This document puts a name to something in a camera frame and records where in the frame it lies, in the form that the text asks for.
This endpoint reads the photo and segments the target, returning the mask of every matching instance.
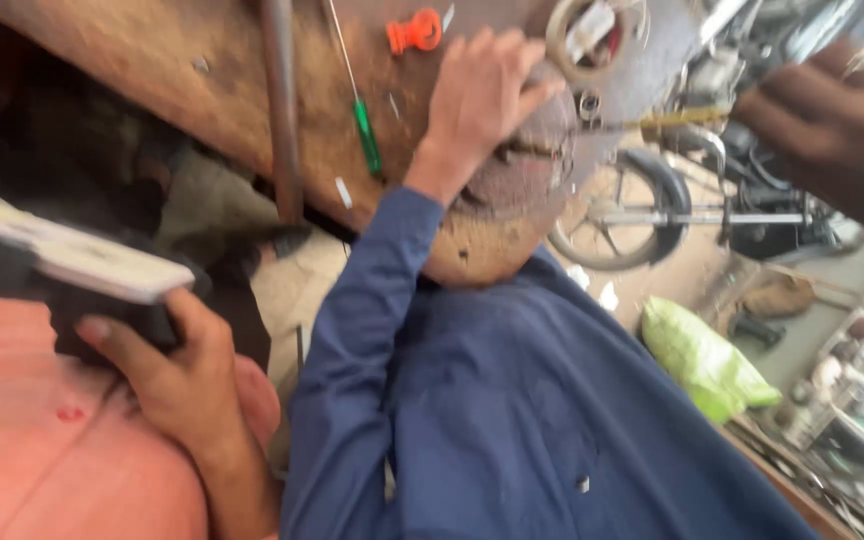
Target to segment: wooden table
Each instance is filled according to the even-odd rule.
[[[335,0],[352,69],[369,106],[386,182],[367,171],[352,117],[352,88],[319,0],[295,0],[293,36],[300,158],[308,205],[362,231],[385,190],[402,180],[426,129],[428,98],[450,38],[483,24],[544,37],[552,0],[466,0],[438,50],[392,57],[384,26],[450,0]],[[606,119],[655,104],[697,48],[700,16],[690,0],[653,0],[648,40],[629,41],[616,61],[571,81],[601,96]],[[0,21],[164,120],[259,174],[271,174],[262,36],[247,0],[0,0]],[[398,109],[397,118],[390,98]],[[482,286],[513,274],[542,241],[575,187],[606,160],[616,136],[587,135],[568,182],[518,212],[453,208],[424,269],[447,285]],[[346,208],[336,187],[342,177]]]

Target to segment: spoke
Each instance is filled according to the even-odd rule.
[[[579,224],[576,225],[575,227],[572,227],[572,229],[568,232],[568,234],[565,235],[565,237],[568,239],[568,241],[570,241],[570,242],[572,241],[572,235],[575,235],[575,232],[578,231],[580,227],[585,225],[585,223],[587,221],[588,221],[587,217],[582,217],[582,219],[579,220]]]
[[[617,207],[622,206],[622,184],[625,180],[625,171],[619,173],[618,179],[615,181],[615,205]]]
[[[606,244],[608,244],[608,247],[612,249],[613,253],[615,253],[617,256],[621,257],[622,252],[618,251],[618,246],[616,245],[616,240],[614,240],[612,238],[612,233],[609,232],[609,228],[608,227],[602,227],[601,231],[602,231],[602,236],[606,240]]]

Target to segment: hand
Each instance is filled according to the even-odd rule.
[[[842,80],[857,51],[841,39],[775,70],[733,115],[785,159],[798,188],[864,223],[864,71]]]
[[[499,143],[541,104],[565,87],[550,80],[523,89],[529,72],[546,55],[546,43],[522,30],[495,35],[480,30],[466,43],[456,38],[438,71],[429,104],[429,129],[415,153],[405,185],[448,205]]]
[[[249,444],[229,324],[185,289],[170,291],[165,305],[184,340],[170,357],[108,317],[87,316],[76,330],[128,378],[149,422],[194,460],[227,454],[222,445]]]

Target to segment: blue shirt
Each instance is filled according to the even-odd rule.
[[[417,291],[443,214],[391,192],[321,305],[283,539],[816,537],[548,251]]]

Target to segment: plastic bag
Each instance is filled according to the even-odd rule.
[[[735,345],[674,301],[648,300],[642,338],[692,403],[716,424],[746,407],[767,407],[783,398]]]

